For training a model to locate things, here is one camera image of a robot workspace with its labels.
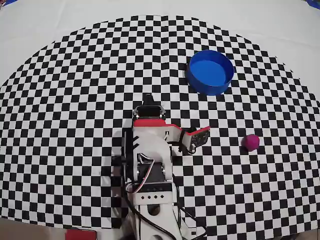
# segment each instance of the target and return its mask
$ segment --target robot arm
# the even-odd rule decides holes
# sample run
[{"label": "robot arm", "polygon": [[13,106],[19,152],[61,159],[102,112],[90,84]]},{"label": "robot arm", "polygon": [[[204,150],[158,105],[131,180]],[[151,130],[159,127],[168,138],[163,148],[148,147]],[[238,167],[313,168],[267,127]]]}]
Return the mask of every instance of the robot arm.
[{"label": "robot arm", "polygon": [[[172,153],[169,143],[194,154],[208,141],[210,127],[185,131],[166,124],[166,111],[156,105],[151,94],[133,111],[132,132],[125,135],[124,194],[131,211],[137,239],[182,240],[182,225],[174,213],[177,202],[173,183]],[[128,188],[132,188],[132,200]]]}]

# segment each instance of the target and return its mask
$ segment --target hole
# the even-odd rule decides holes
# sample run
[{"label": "hole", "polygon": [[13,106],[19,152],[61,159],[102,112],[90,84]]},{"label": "hole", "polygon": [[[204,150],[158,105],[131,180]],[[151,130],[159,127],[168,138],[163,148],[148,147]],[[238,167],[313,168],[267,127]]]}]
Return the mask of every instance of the hole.
[{"label": "hole", "polygon": [[148,205],[148,213],[152,216],[157,216],[160,213],[160,205],[159,204],[150,204]]},{"label": "hole", "polygon": [[160,237],[159,235],[153,235],[150,240],[163,240],[162,237]]}]

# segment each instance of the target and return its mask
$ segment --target wire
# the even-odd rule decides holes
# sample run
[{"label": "wire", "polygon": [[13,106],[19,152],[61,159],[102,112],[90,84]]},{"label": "wire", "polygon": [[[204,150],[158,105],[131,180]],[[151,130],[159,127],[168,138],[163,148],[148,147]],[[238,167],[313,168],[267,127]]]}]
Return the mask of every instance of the wire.
[{"label": "wire", "polygon": [[187,210],[185,210],[182,206],[180,206],[180,204],[178,202],[176,203],[176,206],[179,209],[181,209],[185,214],[187,214],[190,218],[192,218],[196,223],[198,223],[200,225],[200,227],[202,227],[204,229],[204,233],[202,233],[199,236],[196,236],[195,238],[192,238],[191,240],[198,240],[198,239],[201,239],[207,235],[207,227],[203,226],[202,223],[200,223],[195,216],[192,216]]},{"label": "wire", "polygon": [[143,221],[145,221],[147,224],[149,224],[150,226],[154,227],[155,229],[159,230],[160,232],[166,234],[167,236],[169,236],[170,238],[172,238],[173,240],[177,240],[176,237],[168,232],[167,230],[163,229],[162,227],[158,226],[157,224],[153,223],[152,221],[150,221],[148,218],[146,218],[145,216],[143,216],[140,212],[138,212],[135,207],[131,204],[131,202],[129,201],[128,198],[128,193],[126,191],[126,185],[125,185],[125,178],[122,177],[122,195],[124,197],[124,200],[126,202],[126,204],[128,205],[128,207],[130,208],[131,212],[135,215],[138,216],[139,219],[142,219]]},{"label": "wire", "polygon": [[138,158],[139,158],[140,163],[142,163],[142,164],[145,164],[146,162],[144,162],[144,161],[142,160],[141,156],[144,157],[144,158],[147,159],[147,160],[150,160],[150,161],[153,161],[153,160],[154,160],[153,158],[148,157],[148,156],[144,155],[143,153],[139,153],[139,154],[138,154]]},{"label": "wire", "polygon": [[147,181],[147,179],[148,179],[148,177],[150,175],[151,169],[154,166],[154,164],[155,164],[155,160],[153,159],[153,161],[151,162],[151,164],[150,164],[150,166],[148,168],[148,171],[146,172],[141,184],[139,185],[139,187],[132,194],[136,194],[137,192],[139,192],[140,189],[143,187],[143,185],[146,183],[146,181]]},{"label": "wire", "polygon": [[164,140],[167,140],[168,136],[169,136],[169,132],[167,131],[167,132],[165,133]]},{"label": "wire", "polygon": [[177,185],[177,182],[175,181],[176,179],[176,176],[174,174],[172,174],[172,177],[173,177],[173,182],[174,182],[174,185],[175,185],[175,188],[176,188],[176,206],[178,207],[178,226],[179,226],[179,229],[181,227],[181,212],[180,210],[182,210],[185,214],[187,214],[190,218],[192,218],[196,223],[198,223],[203,229],[204,229],[204,233],[199,235],[199,236],[196,236],[195,238],[192,238],[191,240],[198,240],[200,238],[203,238],[205,235],[207,235],[207,227],[206,226],[203,226],[202,223],[200,223],[197,218],[195,216],[192,216],[186,209],[184,209],[180,204],[179,204],[179,197],[180,197],[180,193],[179,193],[179,187]]},{"label": "wire", "polygon": [[[175,181],[176,179],[176,176],[174,174],[172,174],[172,179],[173,179],[173,183],[175,185],[175,189],[176,189],[176,201],[178,202],[179,201],[179,197],[180,197],[180,191],[179,191],[179,187]],[[178,227],[179,227],[179,230],[181,228],[181,209],[178,208]]]}]

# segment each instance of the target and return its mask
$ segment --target black cable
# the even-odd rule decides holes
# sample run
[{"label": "black cable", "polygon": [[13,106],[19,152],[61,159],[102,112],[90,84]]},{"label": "black cable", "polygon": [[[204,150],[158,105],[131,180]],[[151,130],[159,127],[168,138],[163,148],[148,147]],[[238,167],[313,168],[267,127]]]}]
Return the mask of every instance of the black cable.
[{"label": "black cable", "polygon": [[192,238],[191,240],[198,240],[200,238],[203,238],[205,235],[207,235],[207,227],[203,226],[201,222],[199,222],[197,220],[197,218],[195,216],[192,216],[187,210],[185,210],[182,206],[180,206],[180,204],[177,202],[176,206],[181,209],[185,214],[187,214],[190,218],[192,218],[196,223],[198,223],[200,225],[200,227],[202,227],[204,229],[204,233],[202,233],[199,236],[196,236],[195,238]]},{"label": "black cable", "polygon": [[160,232],[163,232],[164,234],[168,235],[170,238],[172,238],[173,240],[177,240],[176,237],[168,232],[167,230],[163,229],[162,227],[158,226],[157,224],[153,223],[152,221],[150,221],[148,218],[146,218],[145,216],[143,216],[140,212],[138,212],[135,207],[131,204],[131,202],[129,201],[128,198],[128,193],[126,191],[126,184],[125,184],[125,178],[122,178],[122,195],[124,197],[124,200],[126,202],[126,204],[128,205],[128,207],[130,208],[131,212],[134,213],[135,215],[138,216],[139,219],[142,219],[143,221],[145,221],[147,224],[149,224],[150,226],[154,227],[155,229],[159,230]]},{"label": "black cable", "polygon": [[[175,181],[176,176],[174,174],[172,174],[172,179],[173,179],[173,183],[175,185],[175,189],[176,189],[176,201],[179,202],[179,197],[180,197],[180,191],[179,191],[179,187],[177,185],[177,182]],[[179,230],[181,228],[181,209],[178,208],[178,227]]]}]

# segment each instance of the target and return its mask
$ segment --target white surface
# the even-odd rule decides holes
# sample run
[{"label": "white surface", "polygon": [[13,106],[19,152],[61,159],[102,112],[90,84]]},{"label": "white surface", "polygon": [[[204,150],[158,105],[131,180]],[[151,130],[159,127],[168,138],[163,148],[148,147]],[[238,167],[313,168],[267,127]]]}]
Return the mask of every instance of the white surface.
[{"label": "white surface", "polygon": [[52,41],[134,15],[183,15],[232,30],[277,56],[320,100],[320,10],[301,0],[19,0],[0,10],[0,85]]}]

